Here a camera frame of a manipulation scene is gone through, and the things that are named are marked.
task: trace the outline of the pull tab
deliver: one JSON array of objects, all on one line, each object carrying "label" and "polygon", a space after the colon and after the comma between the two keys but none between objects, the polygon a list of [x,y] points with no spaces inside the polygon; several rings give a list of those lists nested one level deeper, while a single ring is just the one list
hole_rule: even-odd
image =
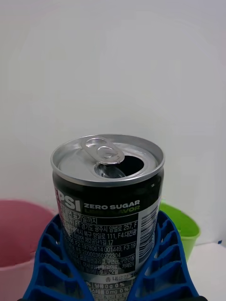
[{"label": "pull tab", "polygon": [[81,147],[96,162],[104,165],[119,164],[125,159],[123,151],[103,137],[85,137],[81,142]]}]

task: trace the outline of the can opening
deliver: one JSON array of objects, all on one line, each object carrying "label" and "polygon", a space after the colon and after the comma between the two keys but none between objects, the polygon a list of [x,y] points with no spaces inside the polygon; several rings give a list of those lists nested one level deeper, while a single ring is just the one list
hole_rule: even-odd
[{"label": "can opening", "polygon": [[133,156],[125,156],[125,159],[116,165],[103,165],[95,166],[95,172],[103,178],[123,178],[137,173],[144,167],[144,163],[140,158]]}]

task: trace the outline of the can lid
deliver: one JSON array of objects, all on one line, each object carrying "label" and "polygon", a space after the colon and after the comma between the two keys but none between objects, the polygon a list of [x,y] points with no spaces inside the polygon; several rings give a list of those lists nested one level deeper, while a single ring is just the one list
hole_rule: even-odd
[{"label": "can lid", "polygon": [[94,187],[142,182],[157,174],[165,156],[156,144],[129,135],[92,135],[59,146],[51,156],[55,173]]}]

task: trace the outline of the open can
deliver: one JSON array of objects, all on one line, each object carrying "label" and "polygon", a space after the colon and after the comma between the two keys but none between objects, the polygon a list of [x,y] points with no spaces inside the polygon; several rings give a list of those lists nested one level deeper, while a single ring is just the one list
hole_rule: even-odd
[{"label": "open can", "polygon": [[164,160],[153,142],[113,134],[52,154],[64,247],[95,301],[125,301],[153,249]]}]

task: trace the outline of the can rim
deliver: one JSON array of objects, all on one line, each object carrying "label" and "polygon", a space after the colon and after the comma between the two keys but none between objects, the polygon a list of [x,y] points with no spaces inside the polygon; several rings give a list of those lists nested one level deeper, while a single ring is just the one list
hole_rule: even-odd
[{"label": "can rim", "polygon": [[147,142],[149,144],[151,144],[152,146],[154,146],[158,151],[161,152],[161,162],[158,163],[158,166],[152,170],[150,173],[147,173],[147,174],[135,174],[135,176],[133,178],[127,176],[127,177],[123,177],[120,179],[120,181],[118,179],[111,179],[110,181],[106,181],[106,182],[101,182],[101,181],[93,181],[93,180],[83,180],[83,179],[78,179],[78,178],[74,178],[74,177],[71,177],[71,176],[68,176],[66,175],[64,172],[62,172],[55,164],[54,164],[54,155],[56,153],[56,151],[58,149],[60,149],[61,147],[65,146],[66,144],[70,144],[71,142],[77,140],[77,139],[80,139],[80,138],[85,138],[85,137],[93,137],[93,136],[97,136],[97,135],[87,135],[87,136],[84,136],[84,137],[79,137],[79,138],[76,138],[76,139],[72,139],[72,140],[69,140],[61,145],[59,145],[52,153],[51,155],[51,158],[50,158],[50,162],[51,162],[51,166],[53,168],[53,172],[55,172],[58,176],[60,176],[61,178],[69,181],[69,182],[72,182],[72,183],[75,183],[75,184],[78,184],[78,185],[83,185],[83,186],[90,186],[90,187],[120,187],[120,186],[128,186],[128,185],[131,185],[131,184],[135,184],[135,183],[140,183],[140,182],[143,182],[145,180],[148,180],[150,178],[152,178],[153,176],[155,176],[156,174],[158,174],[160,172],[160,170],[163,168],[163,165],[165,163],[165,154],[164,152],[162,151],[162,149],[155,143],[145,139],[145,138],[141,138],[141,137],[138,137],[138,136],[131,136],[131,135],[122,135],[122,134],[101,134],[102,136],[103,135],[119,135],[119,136],[124,136],[124,137],[130,137],[131,139],[139,139],[139,140],[142,140],[143,142]]}]

